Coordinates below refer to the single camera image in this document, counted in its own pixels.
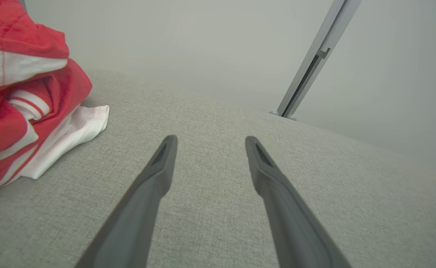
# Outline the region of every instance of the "pile of clothes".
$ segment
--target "pile of clothes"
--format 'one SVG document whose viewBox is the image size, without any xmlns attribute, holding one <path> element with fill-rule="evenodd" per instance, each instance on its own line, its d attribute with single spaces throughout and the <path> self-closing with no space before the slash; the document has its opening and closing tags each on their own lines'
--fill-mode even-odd
<svg viewBox="0 0 436 268">
<path fill-rule="evenodd" d="M 80 106 L 91 88 L 62 32 L 35 24 L 18 0 L 0 0 L 0 187 L 38 179 L 106 128 L 108 106 Z"/>
</svg>

